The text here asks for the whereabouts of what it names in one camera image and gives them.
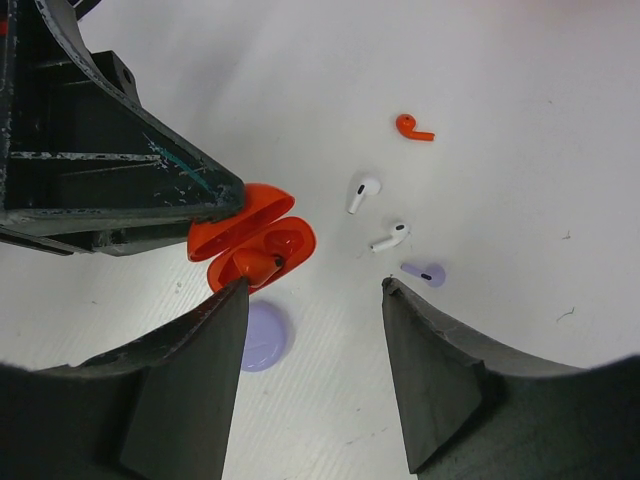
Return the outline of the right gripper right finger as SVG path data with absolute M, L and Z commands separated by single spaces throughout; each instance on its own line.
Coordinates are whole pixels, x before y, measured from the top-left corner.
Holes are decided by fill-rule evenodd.
M 420 479 L 635 479 L 639 360 L 580 369 L 491 339 L 395 278 L 382 313 Z

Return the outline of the orange earbud charging case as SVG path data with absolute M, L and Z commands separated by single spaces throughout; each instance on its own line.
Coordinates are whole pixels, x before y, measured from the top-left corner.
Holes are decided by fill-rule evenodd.
M 244 208 L 237 215 L 217 223 L 191 225 L 187 236 L 188 260 L 210 262 L 207 282 L 217 292 L 244 278 L 232 261 L 236 250 L 250 248 L 276 254 L 284 258 L 284 267 L 260 288 L 252 288 L 248 283 L 251 294 L 269 286 L 303 264 L 316 248 L 311 226 L 299 217 L 286 215 L 294 204 L 295 198 L 277 187 L 247 184 Z

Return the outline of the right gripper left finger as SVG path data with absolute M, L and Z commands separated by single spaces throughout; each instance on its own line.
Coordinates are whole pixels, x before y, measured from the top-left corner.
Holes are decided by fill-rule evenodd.
M 218 479 L 248 324 L 236 280 L 78 366 L 1 368 L 5 479 Z

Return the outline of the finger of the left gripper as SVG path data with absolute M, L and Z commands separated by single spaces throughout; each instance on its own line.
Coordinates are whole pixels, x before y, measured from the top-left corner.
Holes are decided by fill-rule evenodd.
M 124 257 L 184 243 L 190 226 L 190 222 L 180 222 L 49 236 L 35 236 L 1 227 L 1 242 L 60 256 L 102 253 Z
M 150 114 L 72 1 L 1 5 L 1 222 L 31 235 L 229 218 L 242 180 Z

